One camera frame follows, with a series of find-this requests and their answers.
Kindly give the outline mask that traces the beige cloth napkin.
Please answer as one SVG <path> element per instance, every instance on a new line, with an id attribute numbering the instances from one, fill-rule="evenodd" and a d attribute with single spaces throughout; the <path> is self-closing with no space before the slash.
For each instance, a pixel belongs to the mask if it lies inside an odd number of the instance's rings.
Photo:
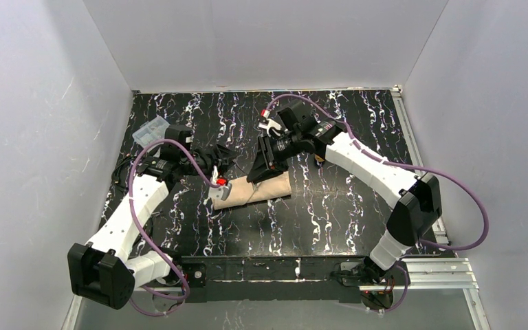
<path id="1" fill-rule="evenodd" d="M 247 182 L 246 176 L 232 179 L 232 189 L 228 199 L 225 201 L 211 199 L 213 209 L 221 210 L 244 206 L 246 204 L 266 201 L 268 199 L 286 197 L 292 194 L 292 187 L 288 173 L 283 173 L 278 177 L 262 182 L 261 189 L 258 192 L 254 192 L 252 184 Z"/>

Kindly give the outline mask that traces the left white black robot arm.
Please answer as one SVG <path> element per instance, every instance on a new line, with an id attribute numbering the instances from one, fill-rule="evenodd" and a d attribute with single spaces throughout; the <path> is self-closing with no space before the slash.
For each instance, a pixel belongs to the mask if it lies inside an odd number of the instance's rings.
<path id="1" fill-rule="evenodd" d="M 182 286 L 175 300 L 189 296 L 186 276 L 144 226 L 185 176 L 200 176 L 210 197 L 227 199 L 232 184 L 224 174 L 238 155 L 220 144 L 193 149 L 193 130 L 184 125 L 165 124 L 155 132 L 141 128 L 133 137 L 143 149 L 126 176 L 126 195 L 101 229 L 67 254 L 72 292 L 112 309 L 125 306 L 136 288 L 171 273 Z"/>

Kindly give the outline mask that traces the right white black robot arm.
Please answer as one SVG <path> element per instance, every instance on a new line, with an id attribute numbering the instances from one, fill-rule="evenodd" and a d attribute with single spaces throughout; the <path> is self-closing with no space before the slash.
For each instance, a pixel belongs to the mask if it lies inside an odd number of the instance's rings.
<path id="1" fill-rule="evenodd" d="M 365 146 L 350 126 L 328 115 L 319 121 L 303 111 L 307 98 L 282 108 L 280 122 L 271 108 L 261 112 L 257 153 L 247 182 L 259 184 L 287 171 L 288 159 L 309 153 L 348 171 L 372 188 L 391 208 L 385 233 L 364 264 L 384 274 L 417 244 L 420 236 L 441 216 L 439 180 L 431 173 L 418 176 L 405 164 L 394 164 Z"/>

